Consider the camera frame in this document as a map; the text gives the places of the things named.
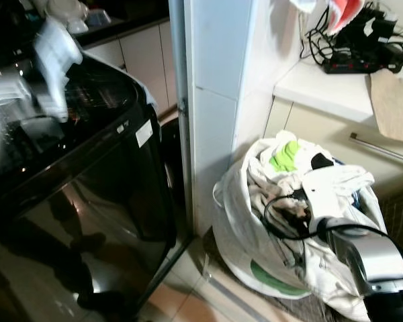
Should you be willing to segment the white laundry pile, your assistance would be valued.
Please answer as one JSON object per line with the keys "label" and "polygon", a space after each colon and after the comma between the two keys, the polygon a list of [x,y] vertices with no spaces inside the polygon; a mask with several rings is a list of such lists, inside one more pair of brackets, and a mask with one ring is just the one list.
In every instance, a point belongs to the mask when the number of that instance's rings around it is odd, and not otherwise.
{"label": "white laundry pile", "polygon": [[[296,171],[276,172],[272,154],[296,140]],[[285,220],[285,197],[302,187],[312,172],[311,159],[323,153],[322,146],[297,138],[289,131],[259,139],[214,185],[213,196],[220,214],[213,226],[221,258],[233,275],[248,288],[267,297],[297,300],[313,295],[347,319],[369,322],[353,275],[346,264],[319,239],[300,239],[296,225]],[[322,178],[353,191],[351,212],[356,223],[385,231],[374,177],[355,164],[322,170]]]}

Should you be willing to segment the black top-load washing machine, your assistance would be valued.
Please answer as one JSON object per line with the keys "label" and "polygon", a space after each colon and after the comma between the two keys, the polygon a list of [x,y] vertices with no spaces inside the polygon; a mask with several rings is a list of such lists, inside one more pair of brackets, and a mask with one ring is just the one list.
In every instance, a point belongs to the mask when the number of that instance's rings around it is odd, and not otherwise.
{"label": "black top-load washing machine", "polygon": [[149,92],[88,53],[67,76],[64,123],[0,105],[0,322],[137,320],[176,244]]}

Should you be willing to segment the small black cloth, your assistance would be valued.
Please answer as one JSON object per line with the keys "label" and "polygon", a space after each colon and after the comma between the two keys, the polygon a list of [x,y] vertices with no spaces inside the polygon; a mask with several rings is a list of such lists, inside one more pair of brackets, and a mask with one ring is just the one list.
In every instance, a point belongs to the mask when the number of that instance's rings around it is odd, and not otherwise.
{"label": "small black cloth", "polygon": [[319,168],[328,168],[329,166],[336,165],[334,159],[330,159],[325,156],[323,153],[317,153],[311,159],[311,167],[312,170],[317,170]]}

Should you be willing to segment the bright green cloth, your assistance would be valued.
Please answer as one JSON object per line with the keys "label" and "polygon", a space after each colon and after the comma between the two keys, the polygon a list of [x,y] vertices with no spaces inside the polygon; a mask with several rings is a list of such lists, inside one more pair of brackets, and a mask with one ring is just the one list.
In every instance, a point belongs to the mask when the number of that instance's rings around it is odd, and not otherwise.
{"label": "bright green cloth", "polygon": [[300,144],[293,140],[287,142],[272,154],[269,159],[270,166],[276,172],[291,172],[296,171],[296,154],[300,151]]}

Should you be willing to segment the white counter cabinet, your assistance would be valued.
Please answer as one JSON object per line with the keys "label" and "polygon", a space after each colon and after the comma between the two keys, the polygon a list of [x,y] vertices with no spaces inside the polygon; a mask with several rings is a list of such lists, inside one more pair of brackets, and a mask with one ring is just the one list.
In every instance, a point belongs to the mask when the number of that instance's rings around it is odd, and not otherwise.
{"label": "white counter cabinet", "polygon": [[403,142],[383,137],[377,128],[365,74],[325,74],[312,62],[298,62],[274,86],[264,137],[289,131],[314,142],[345,164],[367,169],[381,199],[403,191],[403,162],[349,140],[361,140],[403,154]]}

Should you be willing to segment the beige wooden board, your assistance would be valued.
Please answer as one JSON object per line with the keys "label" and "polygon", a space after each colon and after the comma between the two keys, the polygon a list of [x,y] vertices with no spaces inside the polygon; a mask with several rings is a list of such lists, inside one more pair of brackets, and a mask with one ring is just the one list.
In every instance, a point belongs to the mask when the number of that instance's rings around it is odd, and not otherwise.
{"label": "beige wooden board", "polygon": [[369,97],[380,134],[403,142],[403,78],[385,68],[370,74]]}

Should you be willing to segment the black power strip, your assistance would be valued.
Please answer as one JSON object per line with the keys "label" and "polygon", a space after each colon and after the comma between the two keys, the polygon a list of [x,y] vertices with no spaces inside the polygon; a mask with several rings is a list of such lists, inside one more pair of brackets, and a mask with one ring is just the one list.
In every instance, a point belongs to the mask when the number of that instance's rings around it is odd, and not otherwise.
{"label": "black power strip", "polygon": [[321,67],[325,74],[371,74],[383,70],[383,68],[396,74],[402,68],[399,64],[382,64],[381,62],[364,61],[355,58],[324,59]]}

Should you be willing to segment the white washer label sticker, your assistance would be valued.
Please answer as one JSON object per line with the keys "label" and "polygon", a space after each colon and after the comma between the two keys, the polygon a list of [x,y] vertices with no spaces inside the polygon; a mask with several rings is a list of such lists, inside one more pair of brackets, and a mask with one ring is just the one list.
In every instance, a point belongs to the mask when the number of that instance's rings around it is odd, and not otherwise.
{"label": "white washer label sticker", "polygon": [[154,129],[150,120],[146,120],[143,125],[135,131],[135,140],[139,148],[143,148],[146,142],[154,135]]}

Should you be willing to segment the red and white cloth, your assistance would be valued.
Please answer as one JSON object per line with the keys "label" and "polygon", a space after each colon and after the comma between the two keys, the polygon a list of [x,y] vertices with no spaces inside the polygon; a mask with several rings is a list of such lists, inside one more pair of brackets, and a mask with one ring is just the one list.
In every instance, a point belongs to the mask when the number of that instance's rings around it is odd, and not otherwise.
{"label": "red and white cloth", "polygon": [[337,35],[365,7],[366,0],[288,0],[302,13],[311,13],[316,7],[327,9],[328,22],[325,33]]}

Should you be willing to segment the white kitchen cabinets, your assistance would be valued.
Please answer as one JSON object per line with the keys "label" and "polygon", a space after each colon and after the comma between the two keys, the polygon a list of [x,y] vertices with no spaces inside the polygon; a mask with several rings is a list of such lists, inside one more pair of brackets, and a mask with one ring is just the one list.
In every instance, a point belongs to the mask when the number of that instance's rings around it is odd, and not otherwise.
{"label": "white kitchen cabinets", "polygon": [[88,54],[128,71],[146,84],[156,101],[162,123],[176,119],[176,71],[172,53],[171,22],[153,25],[85,50]]}

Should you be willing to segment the grey metal door frame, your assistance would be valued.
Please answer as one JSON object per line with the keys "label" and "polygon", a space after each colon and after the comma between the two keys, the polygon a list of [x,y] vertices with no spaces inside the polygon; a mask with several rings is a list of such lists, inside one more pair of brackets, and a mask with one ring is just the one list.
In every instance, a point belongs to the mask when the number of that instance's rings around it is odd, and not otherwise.
{"label": "grey metal door frame", "polygon": [[184,207],[188,221],[188,233],[195,234],[195,209],[193,209],[193,170],[191,163],[191,122],[189,118],[189,71],[188,45],[185,21],[184,0],[168,0],[169,22],[171,24],[172,58],[176,79],[176,98],[178,125],[182,148],[182,167],[184,183]]}

